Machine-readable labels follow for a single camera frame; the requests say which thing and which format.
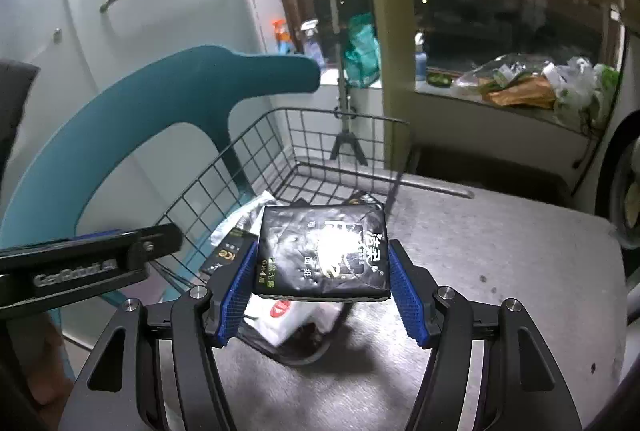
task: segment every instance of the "metal wire basket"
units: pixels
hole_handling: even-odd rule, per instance
[[[264,191],[284,205],[298,199],[344,204],[354,193],[366,192],[389,214],[412,143],[409,125],[394,118],[273,109],[222,150],[162,215],[158,223],[173,221],[184,244],[152,266],[177,290],[174,295],[203,284],[198,269],[213,251],[210,234]]]

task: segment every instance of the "windowsill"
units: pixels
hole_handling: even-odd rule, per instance
[[[573,127],[560,124],[556,120],[556,115],[550,109],[541,109],[537,107],[520,108],[520,107],[498,106],[497,104],[492,104],[491,102],[486,102],[482,100],[479,96],[475,96],[475,95],[460,96],[454,93],[454,91],[452,91],[451,88],[439,88],[437,86],[432,86],[431,84],[425,81],[416,81],[415,92],[420,94],[425,94],[425,95],[436,95],[436,96],[443,96],[447,98],[453,98],[455,100],[461,100],[463,102],[472,102],[474,104],[479,104],[479,106],[491,107],[494,109],[498,109],[499,111],[505,111],[512,114],[516,114],[516,115],[528,116],[529,118],[533,118],[535,120],[556,125],[559,128],[567,129],[576,134],[587,136],[584,133],[582,133],[578,128],[573,128]]]
[[[337,86],[338,85],[338,68],[327,68],[327,69],[325,69],[325,71],[322,72],[322,74],[320,75],[320,85],[321,86]],[[381,89],[382,88],[382,81],[380,79],[378,79],[371,86],[369,86],[368,88],[364,88],[364,89],[367,90],[367,89],[370,89],[370,88]]]

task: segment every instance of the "white plastic bag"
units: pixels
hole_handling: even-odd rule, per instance
[[[568,127],[581,129],[596,86],[589,59],[574,57],[565,66],[548,64],[543,74],[556,94],[556,119]]]
[[[309,321],[320,304],[288,299],[263,299],[252,295],[244,310],[244,321],[255,328],[271,346],[278,347]]]
[[[265,191],[259,196],[253,198],[242,207],[238,207],[228,217],[223,220],[215,231],[209,236],[212,247],[220,244],[223,237],[234,227],[239,227],[245,231],[260,235],[260,225],[262,224],[262,213],[267,205],[282,205],[277,201],[269,191]]]

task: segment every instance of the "green plastic bag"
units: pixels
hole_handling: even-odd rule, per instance
[[[342,60],[347,72],[347,84],[354,88],[369,88],[380,78],[380,44],[373,35],[371,13],[349,19],[349,45]]]

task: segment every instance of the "chair backrest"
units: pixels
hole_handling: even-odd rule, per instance
[[[0,249],[75,236],[105,178],[165,128],[193,124],[222,151],[238,102],[312,93],[319,81],[318,65],[305,56],[240,55],[220,46],[190,48],[138,70],[87,103],[36,156],[0,224]],[[232,175],[241,169],[233,155],[225,165]],[[243,173],[236,185],[248,187]]]

